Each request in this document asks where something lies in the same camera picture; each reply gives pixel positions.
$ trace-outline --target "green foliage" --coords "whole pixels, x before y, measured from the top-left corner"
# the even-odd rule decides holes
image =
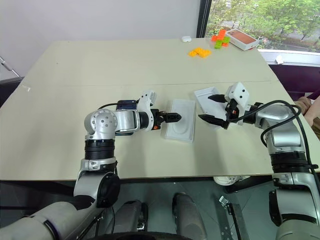
[[[263,39],[260,48],[285,49],[289,34],[299,33],[303,40],[320,29],[320,0],[213,0],[207,37],[226,25]],[[307,48],[318,51],[317,45]]]

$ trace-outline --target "black cable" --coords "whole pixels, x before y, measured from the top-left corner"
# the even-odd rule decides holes
[[[106,217],[106,209],[103,210],[103,213],[101,214],[101,217]],[[100,221],[102,219],[97,220],[96,225],[95,225],[95,232],[94,232],[94,237],[96,238],[99,233],[99,226],[100,226]]]
[[[111,207],[111,209],[112,209],[112,229],[111,229],[111,234],[114,234],[115,224],[116,224],[116,216],[115,216],[114,207]]]
[[[316,188],[317,188],[318,192],[320,193],[320,180],[319,180],[319,178],[318,178],[318,175],[316,174],[315,169],[312,167],[313,164],[312,164],[311,157],[310,157],[310,150],[309,150],[309,144],[308,144],[307,135],[306,135],[306,132],[305,132],[305,128],[304,128],[304,126],[303,126],[303,124],[302,124],[302,122],[301,122],[301,120],[300,120],[300,118],[299,118],[299,115],[300,115],[300,113],[301,113],[300,107],[298,107],[297,105],[291,105],[290,103],[288,103],[288,102],[286,102],[286,101],[283,101],[283,100],[274,100],[274,101],[270,101],[270,102],[264,104],[264,105],[261,106],[261,107],[258,107],[257,109],[255,109],[255,110],[253,110],[253,111],[251,111],[251,112],[249,112],[249,113],[247,113],[247,114],[244,114],[244,115],[241,116],[241,117],[238,117],[238,118],[235,118],[235,119],[227,119],[227,121],[229,121],[229,122],[231,122],[231,123],[236,123],[236,122],[238,122],[238,121],[240,121],[240,120],[243,120],[244,118],[246,118],[246,117],[248,117],[248,116],[251,116],[251,115],[253,115],[253,114],[261,111],[262,109],[265,109],[266,107],[268,107],[268,106],[270,106],[270,105],[272,105],[272,104],[276,104],[276,103],[282,103],[282,104],[286,105],[287,107],[289,107],[290,110],[293,112],[293,116],[290,117],[290,118],[288,118],[288,119],[285,120],[285,121],[279,122],[279,123],[277,123],[277,124],[275,124],[275,125],[267,128],[266,130],[264,130],[264,131],[262,132],[262,134],[260,135],[260,139],[261,139],[262,143],[263,143],[265,146],[267,146],[267,144],[266,144],[266,142],[265,142],[265,140],[264,140],[264,135],[265,135],[267,132],[269,132],[270,130],[272,130],[272,129],[276,128],[276,127],[279,127],[279,126],[281,126],[281,125],[283,125],[283,124],[286,124],[286,123],[288,123],[288,122],[293,121],[294,119],[296,119],[297,122],[298,122],[299,128],[300,128],[300,130],[301,130],[301,133],[302,133],[302,138],[303,138],[304,148],[305,148],[306,160],[307,160],[307,163],[309,164],[309,168],[310,168],[310,170],[311,170],[311,173],[312,173],[313,176],[314,176],[314,181],[315,181]]]
[[[286,102],[286,101],[283,101],[283,100],[273,100],[273,101],[270,101],[270,102],[268,102],[268,103],[266,103],[266,104],[258,107],[258,108],[255,109],[255,110],[250,111],[249,113],[247,113],[247,114],[245,114],[245,115],[243,115],[243,116],[240,116],[240,117],[234,118],[234,119],[227,119],[227,121],[229,121],[230,123],[239,122],[239,121],[243,120],[244,118],[249,117],[249,116],[257,113],[257,112],[261,111],[262,109],[265,109],[266,107],[268,107],[268,106],[270,106],[270,105],[272,105],[272,104],[284,104],[284,105],[288,106],[289,108],[292,108],[291,104],[288,103],[288,102]]]
[[[98,110],[99,109],[103,109],[103,108],[108,107],[108,106],[114,106],[114,105],[118,105],[118,103],[109,103],[109,104],[102,105],[101,107],[98,108]]]
[[[105,107],[109,107],[109,106],[116,106],[116,105],[132,105],[132,104],[138,104],[139,103],[139,99],[137,101],[135,101],[134,103],[132,102],[117,102],[117,103],[109,103],[109,104],[105,104],[102,105],[101,107],[98,108],[99,109],[103,109]]]
[[[81,234],[79,235],[79,237],[77,239],[81,240],[89,232],[89,230],[93,227],[93,225],[95,225],[95,223],[98,221],[98,219],[101,216],[102,216],[102,213],[100,213],[95,219],[93,219],[93,221],[89,224],[89,226],[87,228],[84,229],[83,232],[81,232]]]

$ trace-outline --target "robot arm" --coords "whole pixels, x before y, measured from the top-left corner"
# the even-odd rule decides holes
[[[281,100],[248,105],[249,93],[240,82],[229,87],[225,95],[209,98],[227,103],[226,121],[200,115],[206,122],[218,123],[225,129],[230,122],[247,123],[264,130],[261,140],[268,149],[273,183],[278,187],[269,193],[270,217],[279,226],[276,239],[320,239],[319,180],[314,173],[318,166],[307,160],[302,138],[293,123],[300,111],[295,112],[289,103]]]
[[[158,130],[162,122],[178,122],[178,113],[151,109],[156,93],[145,91],[140,99],[112,111],[98,109],[86,116],[85,156],[75,183],[73,200],[55,202],[29,217],[0,229],[1,240],[80,240],[118,198],[120,179],[114,156],[115,136],[139,130]]]

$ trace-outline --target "white plastic tray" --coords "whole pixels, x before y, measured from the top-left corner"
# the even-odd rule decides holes
[[[201,89],[201,90],[197,90],[194,91],[194,95],[197,99],[197,101],[199,102],[202,111],[205,114],[209,114],[212,116],[215,116],[218,119],[223,119],[226,120],[226,106],[227,103],[221,103],[221,102],[216,102],[213,101],[211,99],[208,99],[208,97],[210,97],[211,95],[215,95],[215,94],[220,94],[218,89],[213,87],[209,87],[209,88],[205,88],[205,89]],[[217,125],[213,125],[213,128],[220,128]]]
[[[192,143],[194,140],[195,109],[195,101],[174,99],[170,112],[180,114],[181,119],[167,125],[165,137]]]

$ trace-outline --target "white wall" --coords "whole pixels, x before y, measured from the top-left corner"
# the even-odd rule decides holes
[[[24,76],[58,40],[196,36],[200,0],[0,0],[0,56]]]

